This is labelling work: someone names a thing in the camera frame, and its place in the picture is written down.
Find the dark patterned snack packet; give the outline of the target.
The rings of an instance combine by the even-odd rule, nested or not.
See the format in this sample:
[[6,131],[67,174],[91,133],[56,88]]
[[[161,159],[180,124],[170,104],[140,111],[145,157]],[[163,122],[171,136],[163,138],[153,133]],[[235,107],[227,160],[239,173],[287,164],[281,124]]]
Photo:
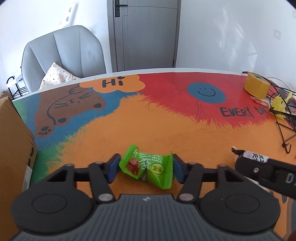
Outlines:
[[237,169],[238,167],[247,166],[262,167],[269,160],[268,156],[264,156],[262,154],[258,154],[247,150],[237,149],[235,147],[231,148],[231,152],[236,156],[234,163],[235,169]]

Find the green candy packet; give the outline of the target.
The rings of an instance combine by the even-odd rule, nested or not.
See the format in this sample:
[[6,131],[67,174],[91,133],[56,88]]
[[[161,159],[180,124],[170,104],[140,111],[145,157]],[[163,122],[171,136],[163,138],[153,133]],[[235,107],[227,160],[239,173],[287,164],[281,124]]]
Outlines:
[[150,182],[161,189],[170,189],[174,178],[173,154],[145,153],[136,145],[130,145],[121,158],[119,167],[128,176]]

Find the yellow plastic toy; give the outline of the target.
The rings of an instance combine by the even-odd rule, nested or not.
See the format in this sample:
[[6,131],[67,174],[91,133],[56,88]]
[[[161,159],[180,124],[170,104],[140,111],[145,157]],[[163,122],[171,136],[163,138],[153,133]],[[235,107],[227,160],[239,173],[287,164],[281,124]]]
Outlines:
[[273,110],[285,113],[286,104],[291,97],[292,97],[292,92],[290,92],[284,100],[282,99],[281,96],[278,95],[278,96],[274,97],[274,99],[271,103],[271,107],[273,108]]

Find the dotted cream cushion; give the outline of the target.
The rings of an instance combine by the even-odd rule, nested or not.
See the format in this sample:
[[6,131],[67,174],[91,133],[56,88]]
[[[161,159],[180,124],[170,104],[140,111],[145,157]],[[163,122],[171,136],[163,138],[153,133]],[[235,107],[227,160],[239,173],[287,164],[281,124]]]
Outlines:
[[39,90],[76,79],[78,79],[78,77],[74,76],[73,74],[53,62],[51,67],[48,69],[47,73],[43,77]]

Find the black metal shoe rack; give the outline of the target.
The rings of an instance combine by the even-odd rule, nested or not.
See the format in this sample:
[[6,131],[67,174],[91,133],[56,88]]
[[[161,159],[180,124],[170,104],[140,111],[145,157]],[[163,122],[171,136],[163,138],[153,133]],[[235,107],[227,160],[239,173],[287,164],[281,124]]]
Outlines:
[[12,99],[22,97],[29,93],[22,75],[19,75],[18,77],[9,77],[6,81],[6,85],[9,93],[11,94]]

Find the brown cardboard box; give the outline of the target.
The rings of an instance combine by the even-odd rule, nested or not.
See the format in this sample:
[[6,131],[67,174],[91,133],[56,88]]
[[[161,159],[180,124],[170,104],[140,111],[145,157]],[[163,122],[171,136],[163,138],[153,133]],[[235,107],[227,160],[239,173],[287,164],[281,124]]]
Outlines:
[[22,192],[28,162],[36,159],[34,138],[11,99],[1,98],[1,240],[17,233],[11,204]]

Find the yellow tape roll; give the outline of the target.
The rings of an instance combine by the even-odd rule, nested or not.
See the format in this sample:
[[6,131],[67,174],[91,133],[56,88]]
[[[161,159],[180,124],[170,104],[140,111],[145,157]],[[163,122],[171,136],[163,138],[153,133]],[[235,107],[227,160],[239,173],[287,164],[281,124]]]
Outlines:
[[244,90],[251,96],[258,99],[264,99],[270,88],[269,81],[253,72],[248,72],[244,84]]

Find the colourful cartoon table mat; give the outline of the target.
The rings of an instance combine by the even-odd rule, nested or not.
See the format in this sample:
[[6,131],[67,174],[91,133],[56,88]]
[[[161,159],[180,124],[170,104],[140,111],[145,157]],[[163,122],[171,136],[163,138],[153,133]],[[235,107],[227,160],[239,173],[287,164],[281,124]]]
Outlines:
[[292,126],[244,90],[244,75],[119,73],[114,80],[130,87],[93,77],[14,101],[38,148],[32,184],[64,164],[106,161],[132,144],[210,168],[233,166],[232,147],[295,163]]

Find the white foam board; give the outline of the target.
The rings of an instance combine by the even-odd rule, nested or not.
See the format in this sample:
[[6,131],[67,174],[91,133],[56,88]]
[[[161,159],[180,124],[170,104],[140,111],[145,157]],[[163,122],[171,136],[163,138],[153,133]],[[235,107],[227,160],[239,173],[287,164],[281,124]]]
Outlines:
[[63,28],[71,27],[73,25],[77,7],[78,3],[75,3],[73,6],[69,8],[66,17],[66,25]]

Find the grey room door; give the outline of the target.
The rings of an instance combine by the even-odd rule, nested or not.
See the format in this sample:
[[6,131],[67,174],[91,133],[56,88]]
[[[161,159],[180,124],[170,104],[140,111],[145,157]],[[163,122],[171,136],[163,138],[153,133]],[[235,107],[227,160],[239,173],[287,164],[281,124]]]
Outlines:
[[174,68],[177,60],[181,1],[107,1],[112,71]]

